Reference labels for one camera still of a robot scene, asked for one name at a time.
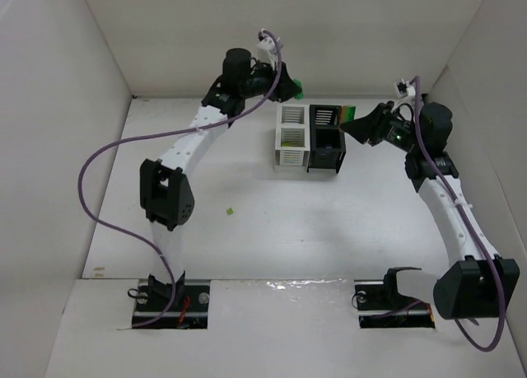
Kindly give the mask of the green rounded brick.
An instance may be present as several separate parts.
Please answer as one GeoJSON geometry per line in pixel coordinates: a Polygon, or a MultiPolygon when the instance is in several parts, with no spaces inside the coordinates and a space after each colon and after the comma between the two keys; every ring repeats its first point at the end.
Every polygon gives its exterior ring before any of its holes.
{"type": "Polygon", "coordinates": [[[302,100],[304,98],[303,86],[300,80],[294,79],[294,84],[296,85],[296,94],[294,95],[295,100],[302,100]]]}

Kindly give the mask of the green rectangular lego brick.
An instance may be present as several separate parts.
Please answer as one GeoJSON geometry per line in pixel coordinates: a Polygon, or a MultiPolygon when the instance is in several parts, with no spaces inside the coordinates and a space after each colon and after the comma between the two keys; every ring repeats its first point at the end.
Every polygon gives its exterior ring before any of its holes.
{"type": "Polygon", "coordinates": [[[356,107],[354,105],[346,105],[346,106],[347,106],[347,122],[351,122],[355,119],[356,107]]]}

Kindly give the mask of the brown lego plate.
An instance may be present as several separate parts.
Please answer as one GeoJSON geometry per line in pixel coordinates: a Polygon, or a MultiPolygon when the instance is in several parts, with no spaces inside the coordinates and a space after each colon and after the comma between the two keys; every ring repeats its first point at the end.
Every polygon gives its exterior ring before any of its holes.
{"type": "Polygon", "coordinates": [[[343,105],[339,112],[339,124],[344,124],[347,122],[347,106],[343,105]]]}

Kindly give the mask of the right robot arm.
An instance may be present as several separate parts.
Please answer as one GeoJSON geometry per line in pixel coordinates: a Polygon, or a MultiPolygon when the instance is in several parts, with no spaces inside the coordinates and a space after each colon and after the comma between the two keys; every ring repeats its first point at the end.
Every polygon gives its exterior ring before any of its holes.
{"type": "Polygon", "coordinates": [[[378,104],[367,116],[343,113],[340,128],[361,144],[388,142],[403,150],[405,172],[431,212],[449,261],[440,277],[419,268],[392,268],[385,275],[393,293],[435,305],[446,320],[502,317],[520,269],[503,259],[483,235],[464,197],[459,172],[445,151],[452,113],[438,103],[425,104],[404,119],[393,102],[378,104]]]}

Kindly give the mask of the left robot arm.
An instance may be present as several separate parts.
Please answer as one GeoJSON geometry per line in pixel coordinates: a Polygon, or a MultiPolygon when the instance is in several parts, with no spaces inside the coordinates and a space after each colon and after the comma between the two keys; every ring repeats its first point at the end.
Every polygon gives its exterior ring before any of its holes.
{"type": "Polygon", "coordinates": [[[226,52],[222,73],[203,97],[190,131],[156,160],[140,166],[140,204],[151,223],[154,245],[168,264],[153,274],[160,282],[184,276],[180,257],[184,224],[195,208],[190,179],[213,143],[246,112],[245,102],[256,96],[284,102],[301,93],[287,73],[278,49],[261,49],[255,59],[247,49],[226,52]]]}

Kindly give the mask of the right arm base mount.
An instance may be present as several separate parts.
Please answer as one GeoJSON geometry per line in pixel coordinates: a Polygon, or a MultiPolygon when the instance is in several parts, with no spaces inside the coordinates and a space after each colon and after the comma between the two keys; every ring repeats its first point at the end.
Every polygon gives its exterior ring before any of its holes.
{"type": "Polygon", "coordinates": [[[399,293],[396,274],[414,267],[389,268],[382,279],[354,281],[352,307],[360,329],[435,329],[429,304],[399,293]]]}

